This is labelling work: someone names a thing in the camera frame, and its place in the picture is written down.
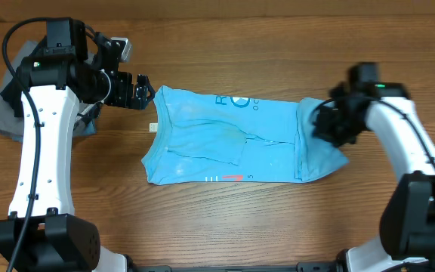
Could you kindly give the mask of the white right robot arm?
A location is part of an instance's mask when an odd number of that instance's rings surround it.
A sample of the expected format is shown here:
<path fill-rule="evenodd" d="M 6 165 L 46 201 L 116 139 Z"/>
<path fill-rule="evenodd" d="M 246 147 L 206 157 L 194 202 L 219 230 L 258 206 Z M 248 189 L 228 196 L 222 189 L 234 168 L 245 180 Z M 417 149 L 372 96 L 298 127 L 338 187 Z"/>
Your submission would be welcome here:
<path fill-rule="evenodd" d="M 397 186 L 379 235 L 342 250 L 335 261 L 298 264 L 299 271 L 435 271 L 435 145 L 406 87 L 383 82 L 376 63 L 352 66 L 347 79 L 314 112 L 313 135 L 334 147 L 355 144 L 363 131 L 381 142 Z"/>

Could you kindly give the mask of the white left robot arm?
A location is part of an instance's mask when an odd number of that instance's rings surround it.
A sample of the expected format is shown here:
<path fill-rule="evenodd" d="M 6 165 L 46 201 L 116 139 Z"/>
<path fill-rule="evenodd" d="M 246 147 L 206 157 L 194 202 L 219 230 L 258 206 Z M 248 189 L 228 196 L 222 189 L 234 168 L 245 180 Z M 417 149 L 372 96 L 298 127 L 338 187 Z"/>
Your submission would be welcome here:
<path fill-rule="evenodd" d="M 23 142 L 17 188 L 0 220 L 10 271 L 133 271 L 102 246 L 97 227 L 75 214 L 70 172 L 81 104 L 143 110 L 155 97 L 145 75 L 119 70 L 126 38 L 106 37 L 71 17 L 45 19 L 42 45 L 9 69 L 20 92 Z"/>

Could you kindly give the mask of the light blue printed t-shirt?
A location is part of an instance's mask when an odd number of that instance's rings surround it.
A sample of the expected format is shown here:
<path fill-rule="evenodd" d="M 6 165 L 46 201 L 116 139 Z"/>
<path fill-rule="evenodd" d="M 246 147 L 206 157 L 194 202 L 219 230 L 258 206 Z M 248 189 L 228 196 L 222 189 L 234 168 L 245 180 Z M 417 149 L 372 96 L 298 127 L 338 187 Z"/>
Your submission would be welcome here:
<path fill-rule="evenodd" d="M 156 136 L 142 159 L 151 184 L 307 183 L 348 163 L 338 148 L 313 136 L 318 99 L 263 100 L 162 86 L 153 102 Z"/>

